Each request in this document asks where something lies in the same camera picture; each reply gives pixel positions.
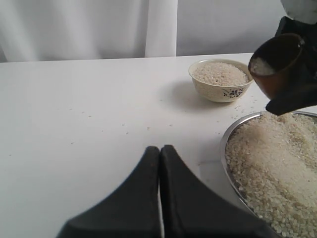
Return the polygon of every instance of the uncooked white rice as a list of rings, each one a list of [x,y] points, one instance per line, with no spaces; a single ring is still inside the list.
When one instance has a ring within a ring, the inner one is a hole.
[[[251,71],[258,75],[271,75],[275,73],[274,68],[262,58],[255,58],[251,61]]]
[[[219,86],[240,86],[249,82],[242,70],[221,62],[209,62],[198,67],[193,77],[200,82]]]
[[[248,206],[284,237],[317,237],[317,125],[264,113],[239,127],[226,158]]]

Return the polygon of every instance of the stainless steel bowl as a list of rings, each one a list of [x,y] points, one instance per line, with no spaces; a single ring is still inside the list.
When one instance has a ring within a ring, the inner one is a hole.
[[[314,113],[307,113],[307,112],[293,112],[294,114],[301,114],[301,115],[305,115],[308,117],[312,117],[315,119],[315,121],[317,122],[317,114]],[[242,192],[239,191],[238,187],[239,187],[239,183],[234,179],[231,170],[227,164],[227,159],[225,156],[225,152],[226,152],[226,145],[227,142],[230,139],[230,136],[236,131],[236,129],[238,129],[241,125],[247,123],[248,121],[260,117],[262,115],[261,112],[258,113],[253,113],[250,115],[247,115],[239,120],[237,120],[234,124],[232,124],[227,131],[224,133],[221,142],[220,142],[220,158],[221,158],[221,162],[222,165],[224,167],[224,171],[230,181],[231,186],[233,187],[233,189],[235,190],[235,192],[237,193],[238,197],[240,198],[241,202],[245,205],[245,207],[255,216],[257,216],[254,211],[247,205],[247,202],[245,200],[245,196]],[[273,228],[271,228],[272,231],[275,233],[275,237],[283,237],[280,234],[276,233],[275,230]]]

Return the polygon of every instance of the white curtain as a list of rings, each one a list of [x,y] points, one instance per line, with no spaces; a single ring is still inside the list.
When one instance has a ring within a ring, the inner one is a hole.
[[[0,0],[0,62],[252,52],[284,15],[280,0]]]

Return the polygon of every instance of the white bowl with floral pattern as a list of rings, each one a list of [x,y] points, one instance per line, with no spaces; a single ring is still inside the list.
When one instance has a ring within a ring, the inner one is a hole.
[[[249,82],[239,86],[219,86],[219,85],[204,83],[197,80],[193,76],[194,71],[197,68],[203,66],[204,64],[210,63],[210,62],[227,63],[237,67],[238,69],[240,69],[247,75]],[[189,72],[189,75],[193,79],[193,83],[194,83],[196,91],[204,98],[213,102],[217,102],[217,103],[229,103],[229,102],[233,102],[237,100],[238,98],[241,98],[243,94],[247,91],[247,89],[249,88],[250,84],[253,82],[253,78],[250,75],[248,66],[246,64],[243,64],[241,62],[234,61],[234,60],[229,60],[229,59],[201,60],[196,63],[193,63],[189,67],[188,72]]]

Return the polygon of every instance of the floral pattern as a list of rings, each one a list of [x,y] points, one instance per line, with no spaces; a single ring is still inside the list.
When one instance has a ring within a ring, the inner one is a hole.
[[[240,89],[237,89],[237,90],[234,90],[234,89],[230,89],[230,90],[223,89],[222,91],[223,91],[223,96],[224,97],[237,98],[243,93],[243,88],[240,88]]]

